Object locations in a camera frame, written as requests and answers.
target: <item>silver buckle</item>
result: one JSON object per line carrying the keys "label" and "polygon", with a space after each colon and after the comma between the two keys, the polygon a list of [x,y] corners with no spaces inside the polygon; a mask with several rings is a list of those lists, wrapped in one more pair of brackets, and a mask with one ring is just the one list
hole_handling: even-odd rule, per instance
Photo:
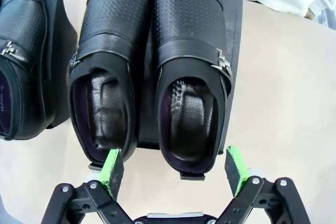
{"label": "silver buckle", "polygon": [[4,48],[1,52],[2,56],[5,56],[5,54],[8,54],[10,56],[13,56],[14,58],[20,60],[20,61],[24,61],[27,62],[27,59],[21,55],[18,54],[18,50],[16,48],[13,47],[12,42],[9,41],[6,45],[6,48]]}
{"label": "silver buckle", "polygon": [[231,64],[228,62],[227,59],[225,59],[225,56],[223,55],[223,51],[221,49],[218,50],[218,66],[211,65],[213,68],[218,69],[222,73],[227,73],[231,78],[233,77]]}
{"label": "silver buckle", "polygon": [[72,56],[72,58],[71,58],[71,60],[70,60],[70,67],[69,67],[70,74],[72,74],[72,71],[73,71],[74,67],[75,67],[78,63],[80,63],[80,60],[77,60],[78,49],[79,49],[79,46],[77,46],[77,48],[76,48],[76,52],[75,52],[75,54]]}

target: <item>green gripper pad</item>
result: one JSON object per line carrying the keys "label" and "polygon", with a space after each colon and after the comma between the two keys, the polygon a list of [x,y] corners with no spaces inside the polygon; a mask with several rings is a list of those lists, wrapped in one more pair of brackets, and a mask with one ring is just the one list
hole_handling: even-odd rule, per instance
{"label": "green gripper pad", "polygon": [[236,197],[250,177],[250,171],[243,160],[240,150],[235,146],[229,146],[226,149],[225,172],[232,194]]}
{"label": "green gripper pad", "polygon": [[124,164],[119,149],[112,149],[106,158],[99,175],[99,181],[108,190],[114,200],[117,200]]}

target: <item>shoe pair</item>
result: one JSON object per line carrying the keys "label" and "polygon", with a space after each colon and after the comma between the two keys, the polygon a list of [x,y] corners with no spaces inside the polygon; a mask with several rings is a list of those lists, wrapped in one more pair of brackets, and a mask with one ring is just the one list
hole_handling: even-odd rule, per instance
{"label": "shoe pair", "polygon": [[133,153],[151,21],[160,150],[177,171],[206,173],[232,89],[221,0],[88,0],[70,63],[77,137],[95,163],[112,148]]}
{"label": "shoe pair", "polygon": [[69,118],[66,73],[77,35],[63,0],[2,0],[0,136],[26,140]]}

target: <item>white table surface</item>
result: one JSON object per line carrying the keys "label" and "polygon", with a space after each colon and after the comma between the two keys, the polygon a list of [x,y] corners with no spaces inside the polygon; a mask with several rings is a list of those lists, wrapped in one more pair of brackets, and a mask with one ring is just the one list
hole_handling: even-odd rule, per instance
{"label": "white table surface", "polygon": [[[80,26],[86,0],[65,0]],[[269,180],[294,180],[313,224],[336,223],[336,32],[244,3],[236,90],[226,146],[238,146]],[[159,151],[125,163],[118,201],[132,217],[202,211],[219,216],[232,195],[217,158],[204,182],[181,181]],[[81,185],[91,171],[70,121],[29,141],[0,141],[0,194],[24,224],[40,223],[54,187]],[[101,223],[88,215],[83,223]],[[266,224],[254,210],[247,224]]]}

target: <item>screw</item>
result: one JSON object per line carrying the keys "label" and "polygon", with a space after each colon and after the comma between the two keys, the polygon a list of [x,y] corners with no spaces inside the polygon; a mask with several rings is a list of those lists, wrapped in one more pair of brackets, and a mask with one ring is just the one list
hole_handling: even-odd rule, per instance
{"label": "screw", "polygon": [[62,191],[63,191],[63,192],[66,193],[68,190],[69,190],[69,187],[68,187],[68,186],[64,186],[64,187],[62,187]]}
{"label": "screw", "polygon": [[287,181],[285,181],[284,179],[280,181],[280,186],[287,186]]}
{"label": "screw", "polygon": [[258,185],[259,182],[260,182],[259,178],[252,179],[252,183],[255,184],[255,185]]}
{"label": "screw", "polygon": [[90,184],[90,188],[91,188],[91,189],[95,189],[95,188],[97,188],[97,183],[96,183],[96,182],[91,183],[91,184]]}

